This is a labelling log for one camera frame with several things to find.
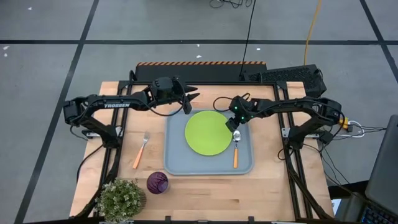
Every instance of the black keyboard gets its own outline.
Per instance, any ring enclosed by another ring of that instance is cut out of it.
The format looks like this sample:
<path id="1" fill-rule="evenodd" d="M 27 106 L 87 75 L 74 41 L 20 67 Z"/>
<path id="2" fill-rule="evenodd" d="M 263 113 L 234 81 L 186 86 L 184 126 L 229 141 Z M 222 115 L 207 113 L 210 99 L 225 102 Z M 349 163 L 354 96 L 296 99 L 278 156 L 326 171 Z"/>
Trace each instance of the black keyboard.
<path id="1" fill-rule="evenodd" d="M 398 218 L 383 210 L 368 206 L 363 212 L 361 223 L 398 224 Z"/>
<path id="2" fill-rule="evenodd" d="M 315 65 L 278 68 L 257 73 L 245 72 L 243 77 L 244 81 L 263 83 L 274 83 L 277 81 L 303 82 L 305 93 L 311 97 L 320 97 L 326 91 L 321 73 L 319 73 Z"/>

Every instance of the orange fork handle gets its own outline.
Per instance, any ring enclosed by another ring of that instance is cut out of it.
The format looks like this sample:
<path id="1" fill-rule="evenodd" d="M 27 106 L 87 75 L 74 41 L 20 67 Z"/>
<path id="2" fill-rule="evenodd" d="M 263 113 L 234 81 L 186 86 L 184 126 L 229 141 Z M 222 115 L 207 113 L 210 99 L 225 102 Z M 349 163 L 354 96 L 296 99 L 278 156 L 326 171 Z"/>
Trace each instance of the orange fork handle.
<path id="1" fill-rule="evenodd" d="M 144 146 L 142 146 L 141 149 L 138 152 L 136 160 L 134 161 L 134 164 L 132 165 L 133 169 L 137 169 L 137 167 L 138 167 L 138 163 L 141 160 L 141 156 L 142 156 L 142 150 L 144 150 Z"/>

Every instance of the black floor stripe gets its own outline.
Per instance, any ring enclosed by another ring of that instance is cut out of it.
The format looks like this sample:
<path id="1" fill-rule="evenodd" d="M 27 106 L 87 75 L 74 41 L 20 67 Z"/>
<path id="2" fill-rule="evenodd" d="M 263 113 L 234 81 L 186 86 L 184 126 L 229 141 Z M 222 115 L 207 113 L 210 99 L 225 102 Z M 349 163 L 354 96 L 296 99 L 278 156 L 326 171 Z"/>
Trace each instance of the black floor stripe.
<path id="1" fill-rule="evenodd" d="M 70 84 L 72 82 L 73 75 L 75 74 L 76 66 L 78 64 L 78 61 L 79 61 L 79 58 L 81 55 L 81 51 L 83 50 L 83 46 L 84 46 L 83 41 L 87 38 L 88 30 L 90 29 L 91 22 L 93 21 L 93 17 L 94 17 L 97 5 L 98 5 L 98 0 L 94 0 L 93 5 L 90 10 L 90 13 L 87 18 L 85 27 L 83 29 L 83 33 L 81 34 L 81 37 L 80 37 L 80 43 L 78 44 L 78 46 L 76 48 L 75 55 L 73 56 L 67 77 L 66 77 L 65 82 L 62 87 L 60 97 L 59 97 L 57 105 L 55 107 L 54 114 L 51 118 L 49 129 L 47 130 L 47 134 L 45 135 L 42 148 L 39 152 L 39 156 L 37 158 L 33 173 L 30 177 L 29 183 L 27 185 L 24 197 L 23 197 L 21 205 L 18 209 L 18 213 L 17 213 L 14 223 L 23 223 L 23 221 L 25 219 L 26 212 L 29 208 L 30 201 L 32 200 L 32 196 L 33 196 L 34 190 L 36 188 L 37 181 L 39 180 L 40 173 L 41 173 L 43 165 L 44 165 L 44 160 L 47 157 L 47 153 L 49 151 L 50 143 L 53 138 L 55 128 L 57 127 L 58 119 L 61 115 L 63 102 L 65 101 L 65 98 L 67 97 L 67 93 L 68 93 Z"/>
<path id="2" fill-rule="evenodd" d="M 79 44 L 80 40 L 0 40 L 0 44 Z"/>
<path id="3" fill-rule="evenodd" d="M 395 63 L 394 58 L 392 57 L 390 50 L 388 49 L 387 45 L 385 44 L 386 42 L 389 43 L 395 43 L 396 41 L 384 41 L 383 36 L 381 35 L 381 32 L 376 24 L 376 21 L 374 20 L 371 11 L 369 10 L 368 5 L 366 4 L 365 0 L 359 0 L 361 2 L 362 8 L 365 11 L 366 16 L 368 17 L 369 23 L 372 26 L 373 32 L 377 37 L 377 40 L 380 41 L 381 43 L 381 49 L 384 53 L 384 56 L 386 57 L 386 60 L 390 66 L 390 69 L 392 71 L 392 74 L 394 74 L 397 82 L 398 82 L 398 68 L 397 68 L 397 64 Z"/>
<path id="4" fill-rule="evenodd" d="M 0 40 L 0 44 L 79 44 L 80 40 Z M 84 40 L 98 45 L 245 44 L 246 40 Z M 249 40 L 248 44 L 305 45 L 305 40 Z M 398 40 L 310 40 L 310 45 L 398 45 Z"/>

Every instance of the white cable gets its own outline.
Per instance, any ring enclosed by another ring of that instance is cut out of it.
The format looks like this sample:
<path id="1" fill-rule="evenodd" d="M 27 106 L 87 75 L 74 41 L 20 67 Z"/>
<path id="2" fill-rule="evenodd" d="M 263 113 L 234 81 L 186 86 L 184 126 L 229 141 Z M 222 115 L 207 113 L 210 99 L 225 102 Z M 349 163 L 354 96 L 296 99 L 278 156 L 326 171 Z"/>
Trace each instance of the white cable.
<path id="1" fill-rule="evenodd" d="M 349 134 L 337 134 L 336 136 L 349 137 L 349 138 L 361 138 L 361 137 L 365 136 L 365 130 L 362 128 L 361 124 L 359 124 L 356 121 L 348 121 L 348 124 L 351 124 L 351 123 L 356 123 L 359 126 L 359 128 L 361 128 L 362 135 L 360 135 L 360 136 L 352 136 L 352 135 L 349 135 Z"/>

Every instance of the orange and black striped bar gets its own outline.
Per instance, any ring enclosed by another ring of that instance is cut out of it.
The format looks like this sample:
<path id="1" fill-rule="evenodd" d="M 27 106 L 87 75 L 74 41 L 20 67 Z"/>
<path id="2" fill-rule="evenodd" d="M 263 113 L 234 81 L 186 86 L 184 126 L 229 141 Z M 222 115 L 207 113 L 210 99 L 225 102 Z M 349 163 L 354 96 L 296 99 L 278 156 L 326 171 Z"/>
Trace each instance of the orange and black striped bar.
<path id="1" fill-rule="evenodd" d="M 139 62 L 137 66 L 151 65 L 241 65 L 242 61 L 217 61 L 217 62 Z M 263 61 L 245 61 L 245 65 L 265 65 Z"/>

